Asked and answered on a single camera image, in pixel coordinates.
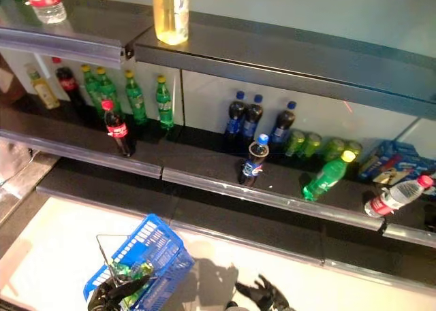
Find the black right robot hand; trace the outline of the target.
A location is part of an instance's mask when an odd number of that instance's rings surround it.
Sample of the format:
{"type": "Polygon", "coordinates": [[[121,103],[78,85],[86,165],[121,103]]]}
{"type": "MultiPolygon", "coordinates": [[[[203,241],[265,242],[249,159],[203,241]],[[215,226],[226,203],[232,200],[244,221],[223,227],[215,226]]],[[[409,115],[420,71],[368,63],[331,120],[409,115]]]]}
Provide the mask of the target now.
{"type": "Polygon", "coordinates": [[[284,294],[263,275],[258,275],[259,280],[255,286],[247,286],[241,282],[235,282],[236,290],[250,299],[260,310],[294,310],[284,294]]]}

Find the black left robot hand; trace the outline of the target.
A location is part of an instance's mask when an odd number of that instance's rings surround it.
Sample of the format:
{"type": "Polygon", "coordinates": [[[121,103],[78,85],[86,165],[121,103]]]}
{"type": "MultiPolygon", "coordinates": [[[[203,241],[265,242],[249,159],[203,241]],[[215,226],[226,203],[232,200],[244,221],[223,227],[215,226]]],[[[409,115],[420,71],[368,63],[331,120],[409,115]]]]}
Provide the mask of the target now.
{"type": "Polygon", "coordinates": [[[126,275],[109,278],[94,290],[87,308],[90,311],[121,310],[122,300],[138,292],[150,280],[156,278],[148,274],[137,279],[126,275]]]}

